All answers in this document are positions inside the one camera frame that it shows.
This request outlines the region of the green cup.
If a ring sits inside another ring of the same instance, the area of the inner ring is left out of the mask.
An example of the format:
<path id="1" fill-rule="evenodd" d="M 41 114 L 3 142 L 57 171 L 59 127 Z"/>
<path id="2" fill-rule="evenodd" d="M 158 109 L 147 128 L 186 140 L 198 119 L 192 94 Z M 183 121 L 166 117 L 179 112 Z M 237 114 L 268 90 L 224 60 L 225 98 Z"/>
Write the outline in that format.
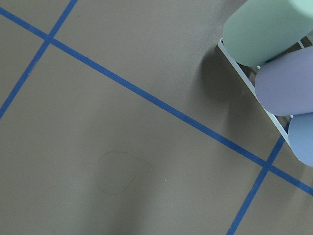
<path id="1" fill-rule="evenodd" d="M 248 0 L 223 27 L 223 44 L 239 64 L 261 65 L 313 30 L 311 0 Z"/>

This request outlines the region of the purple cup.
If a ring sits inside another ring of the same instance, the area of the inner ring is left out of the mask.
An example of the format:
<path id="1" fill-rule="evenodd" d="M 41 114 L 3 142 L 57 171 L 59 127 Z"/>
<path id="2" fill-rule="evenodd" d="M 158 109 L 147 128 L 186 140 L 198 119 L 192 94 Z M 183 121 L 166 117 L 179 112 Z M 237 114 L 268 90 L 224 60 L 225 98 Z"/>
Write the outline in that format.
<path id="1" fill-rule="evenodd" d="M 313 47 L 287 53 L 261 66 L 255 78 L 260 104 L 277 116 L 313 111 Z"/>

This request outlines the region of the blue cup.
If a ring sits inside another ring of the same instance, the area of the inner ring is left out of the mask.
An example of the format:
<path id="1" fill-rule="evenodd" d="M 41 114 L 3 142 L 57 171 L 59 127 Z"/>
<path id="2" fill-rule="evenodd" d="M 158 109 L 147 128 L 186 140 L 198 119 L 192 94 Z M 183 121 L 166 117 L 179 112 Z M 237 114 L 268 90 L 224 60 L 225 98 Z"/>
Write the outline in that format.
<path id="1" fill-rule="evenodd" d="M 289 144 L 299 161 L 313 166 L 313 114 L 294 115 L 288 129 Z"/>

